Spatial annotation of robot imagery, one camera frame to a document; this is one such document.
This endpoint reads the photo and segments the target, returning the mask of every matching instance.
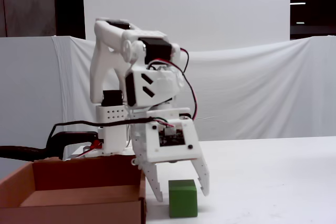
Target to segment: circuit board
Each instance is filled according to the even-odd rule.
[[[159,131],[160,147],[184,145],[184,136],[182,130],[176,130],[174,135],[166,135],[164,131]]]

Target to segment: black wire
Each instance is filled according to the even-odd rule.
[[[126,145],[126,148],[130,145],[131,142],[130,126],[131,126],[130,124],[127,126],[128,143]]]
[[[183,70],[183,72],[185,73],[185,71],[187,70],[187,67],[188,67],[188,63],[189,63],[189,53],[184,48],[180,48],[180,50],[187,54],[187,63],[185,64],[185,67],[184,67],[184,70]]]
[[[154,118],[139,118],[139,119],[130,119],[130,120],[124,120],[124,121],[111,122],[111,123],[93,123],[93,122],[88,122],[88,121],[72,121],[72,122],[66,122],[66,123],[56,123],[54,127],[52,127],[48,140],[51,139],[51,137],[53,136],[54,131],[57,126],[85,124],[85,125],[90,125],[90,126],[95,126],[95,127],[110,127],[110,126],[118,126],[118,125],[133,124],[133,123],[149,123],[154,120],[155,120]]]
[[[148,65],[147,69],[149,69],[149,68],[152,66],[152,64],[154,63],[154,61],[156,61],[156,60],[153,60],[152,63]],[[183,77],[184,77],[184,80],[185,80],[185,81],[188,83],[188,85],[189,85],[189,88],[190,88],[191,93],[192,93],[192,95],[193,95],[194,104],[195,104],[195,109],[194,109],[194,114],[193,114],[192,119],[195,120],[195,118],[196,118],[196,113],[197,113],[197,109],[198,109],[198,105],[197,105],[197,99],[196,99],[195,91],[194,91],[193,87],[191,86],[190,82],[188,81],[187,77],[185,76],[184,72],[182,71],[182,69],[179,68],[176,64],[174,64],[174,63],[172,63],[172,62],[170,62],[170,61],[167,61],[167,62],[169,62],[169,64],[171,64],[172,66],[176,67],[176,68],[181,72],[181,74],[182,74]]]

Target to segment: light fixture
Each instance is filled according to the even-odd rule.
[[[305,2],[298,2],[298,3],[290,3],[290,5],[305,5]]]

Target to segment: white wall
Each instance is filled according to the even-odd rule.
[[[96,17],[128,19],[191,51],[289,40],[290,0],[84,0],[86,36]]]

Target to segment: cable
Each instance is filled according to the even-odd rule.
[[[116,121],[111,123],[93,123],[88,121],[72,121],[72,122],[66,122],[66,123],[56,123],[54,127],[52,127],[52,130],[49,134],[48,140],[51,139],[51,137],[54,134],[54,131],[57,126],[67,126],[67,125],[74,125],[74,124],[85,124],[95,127],[110,127],[110,126],[117,126],[117,125],[125,125],[125,124],[133,124],[133,123],[149,123],[152,121],[156,121],[154,118],[139,118],[139,119],[130,119],[130,120],[123,120],[123,121]]]
[[[127,126],[128,143],[126,145],[126,148],[130,145],[131,142],[130,126],[131,126],[130,124]]]
[[[160,117],[157,116],[154,119],[160,119],[160,120],[165,121],[166,123],[168,123],[168,121],[165,118],[160,118]]]
[[[180,48],[180,50],[187,54],[187,63],[185,64],[185,67],[184,67],[184,70],[183,70],[183,72],[185,73],[185,71],[187,70],[187,67],[188,67],[188,63],[189,63],[189,53],[184,48]]]
[[[169,124],[169,123],[166,123],[166,122],[162,122],[162,121],[159,121],[159,120],[155,120],[156,122],[164,125],[164,126],[168,126],[168,127],[175,127],[173,124]]]
[[[168,65],[174,66],[174,67],[176,67],[181,72],[181,74],[183,75],[185,81],[188,83],[188,85],[190,87],[190,90],[191,90],[191,93],[192,93],[193,98],[194,98],[195,109],[194,109],[194,114],[193,114],[192,119],[195,120],[196,116],[197,116],[197,110],[198,110],[197,98],[196,98],[196,94],[195,94],[195,92],[193,90],[193,87],[191,86],[190,82],[187,80],[187,77],[184,75],[184,72],[176,64],[174,64],[174,63],[172,63],[170,61],[167,61],[167,60],[159,59],[159,58],[155,59],[155,60],[152,60],[151,62],[149,62],[147,69],[149,69],[151,67],[151,65],[153,63],[155,63],[155,62],[161,62],[161,63],[164,63],[164,64],[168,64]]]
[[[87,151],[84,151],[83,153],[77,155],[75,158],[77,158],[77,157],[81,157],[81,156],[83,156],[83,155],[85,155],[85,154],[87,154],[87,153],[89,153],[89,152],[92,152],[93,150],[98,149],[98,147],[99,147],[100,145],[101,145],[101,143],[99,143],[98,146],[96,146],[95,148],[88,149]]]

